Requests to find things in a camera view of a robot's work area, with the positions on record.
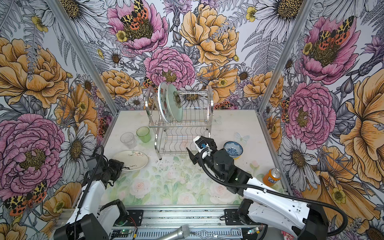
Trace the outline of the blue white ceramic bowl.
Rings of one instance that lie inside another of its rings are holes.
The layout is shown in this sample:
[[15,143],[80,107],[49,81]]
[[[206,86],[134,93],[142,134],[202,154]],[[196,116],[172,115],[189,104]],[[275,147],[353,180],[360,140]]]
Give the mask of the blue white ceramic bowl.
[[224,149],[230,155],[242,155],[244,152],[243,147],[234,141],[228,141],[224,144]]

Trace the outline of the cream floral plate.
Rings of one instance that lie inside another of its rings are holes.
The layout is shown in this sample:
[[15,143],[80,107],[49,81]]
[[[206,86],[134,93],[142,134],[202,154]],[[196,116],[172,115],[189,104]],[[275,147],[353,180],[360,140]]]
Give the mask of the cream floral plate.
[[116,153],[112,159],[124,163],[123,171],[140,170],[149,162],[149,157],[146,154],[135,150],[121,151]]

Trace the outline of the clear plastic tumbler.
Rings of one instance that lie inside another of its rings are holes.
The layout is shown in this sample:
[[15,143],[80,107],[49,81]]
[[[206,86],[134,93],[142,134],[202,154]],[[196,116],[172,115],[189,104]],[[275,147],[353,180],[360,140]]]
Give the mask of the clear plastic tumbler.
[[135,135],[131,132],[126,132],[120,137],[120,141],[128,148],[134,149],[137,146]]

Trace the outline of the green plastic tumbler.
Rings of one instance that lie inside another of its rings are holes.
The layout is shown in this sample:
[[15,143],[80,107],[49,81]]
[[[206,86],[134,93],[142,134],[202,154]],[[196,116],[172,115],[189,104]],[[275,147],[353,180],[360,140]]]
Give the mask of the green plastic tumbler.
[[136,134],[143,143],[148,143],[151,140],[151,132],[149,127],[138,128]]

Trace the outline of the pale green plate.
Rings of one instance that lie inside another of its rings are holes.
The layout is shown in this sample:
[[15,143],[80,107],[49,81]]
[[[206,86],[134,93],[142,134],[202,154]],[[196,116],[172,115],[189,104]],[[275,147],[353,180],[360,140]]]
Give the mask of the pale green plate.
[[181,122],[183,120],[182,101],[176,87],[172,84],[167,86],[167,104],[173,119]]

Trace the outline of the white plate red pattern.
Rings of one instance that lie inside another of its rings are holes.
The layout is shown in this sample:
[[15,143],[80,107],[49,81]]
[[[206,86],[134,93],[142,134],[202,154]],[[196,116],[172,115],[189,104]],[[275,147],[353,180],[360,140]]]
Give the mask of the white plate red pattern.
[[171,123],[173,121],[173,117],[168,109],[167,104],[167,83],[162,82],[159,85],[158,89],[158,105],[159,105],[159,111],[161,114],[162,119],[166,123]]

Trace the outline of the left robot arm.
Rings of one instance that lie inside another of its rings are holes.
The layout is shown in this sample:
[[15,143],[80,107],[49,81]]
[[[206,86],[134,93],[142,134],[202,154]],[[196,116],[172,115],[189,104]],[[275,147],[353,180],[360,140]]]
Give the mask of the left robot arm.
[[111,201],[100,207],[101,198],[108,185],[120,177],[124,163],[96,154],[87,160],[86,173],[79,201],[67,223],[58,228],[54,240],[112,240],[119,236],[113,226],[125,221],[127,211],[121,200]]

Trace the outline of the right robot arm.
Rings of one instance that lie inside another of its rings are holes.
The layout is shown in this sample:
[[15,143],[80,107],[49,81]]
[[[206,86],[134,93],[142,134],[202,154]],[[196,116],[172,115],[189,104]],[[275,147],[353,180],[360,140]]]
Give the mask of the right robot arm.
[[262,223],[291,234],[298,240],[327,239],[329,222],[323,206],[297,200],[266,186],[237,167],[225,149],[218,150],[213,139],[197,136],[197,153],[189,152],[214,182],[243,197],[237,211],[240,222]]

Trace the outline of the steel two-tier dish rack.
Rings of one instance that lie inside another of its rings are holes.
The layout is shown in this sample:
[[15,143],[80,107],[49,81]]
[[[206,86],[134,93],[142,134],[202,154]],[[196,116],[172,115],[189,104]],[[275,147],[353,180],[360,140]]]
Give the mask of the steel two-tier dish rack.
[[168,112],[163,113],[160,103],[161,91],[155,92],[150,86],[145,93],[145,107],[149,118],[149,128],[155,133],[155,152],[159,160],[166,155],[187,155],[195,152],[194,138],[211,137],[214,116],[213,90],[208,87],[202,91],[179,91],[181,100],[197,97],[196,104],[181,104],[182,120],[178,122]]

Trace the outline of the orange soda can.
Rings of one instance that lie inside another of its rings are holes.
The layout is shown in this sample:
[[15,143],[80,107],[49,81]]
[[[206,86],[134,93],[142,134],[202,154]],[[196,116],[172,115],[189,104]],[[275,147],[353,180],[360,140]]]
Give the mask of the orange soda can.
[[263,183],[268,187],[272,187],[274,184],[280,181],[281,177],[281,172],[277,168],[272,168],[264,175]]

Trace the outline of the green circuit board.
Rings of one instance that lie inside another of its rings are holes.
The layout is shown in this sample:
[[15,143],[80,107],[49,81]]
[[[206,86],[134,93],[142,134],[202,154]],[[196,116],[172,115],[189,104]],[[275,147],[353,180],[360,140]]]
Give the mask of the green circuit board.
[[112,232],[112,238],[127,238],[132,235],[134,231],[130,229],[115,230]]

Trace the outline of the silver microphone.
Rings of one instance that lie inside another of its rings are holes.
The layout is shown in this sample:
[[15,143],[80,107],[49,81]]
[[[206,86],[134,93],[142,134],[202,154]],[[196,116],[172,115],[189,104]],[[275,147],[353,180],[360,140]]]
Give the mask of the silver microphone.
[[175,231],[158,238],[158,240],[183,240],[189,237],[190,234],[191,232],[189,226],[184,225]]

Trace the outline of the pink toy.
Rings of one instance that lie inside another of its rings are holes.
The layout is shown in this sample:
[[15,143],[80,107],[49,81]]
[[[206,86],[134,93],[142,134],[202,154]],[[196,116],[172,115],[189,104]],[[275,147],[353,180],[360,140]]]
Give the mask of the pink toy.
[[281,234],[282,234],[284,240],[295,240],[293,235],[291,235],[285,231],[281,231]]

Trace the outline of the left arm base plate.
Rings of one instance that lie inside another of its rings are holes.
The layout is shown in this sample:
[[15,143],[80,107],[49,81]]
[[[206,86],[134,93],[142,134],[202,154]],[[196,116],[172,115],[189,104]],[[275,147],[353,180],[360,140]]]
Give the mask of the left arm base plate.
[[115,223],[116,227],[140,227],[143,221],[143,210],[129,210],[127,215],[123,216]]

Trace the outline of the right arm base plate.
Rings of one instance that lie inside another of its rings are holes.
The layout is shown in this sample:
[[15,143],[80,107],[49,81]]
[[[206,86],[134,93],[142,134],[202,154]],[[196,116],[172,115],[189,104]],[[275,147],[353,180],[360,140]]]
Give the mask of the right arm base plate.
[[224,209],[226,226],[248,225],[247,218],[236,209]]

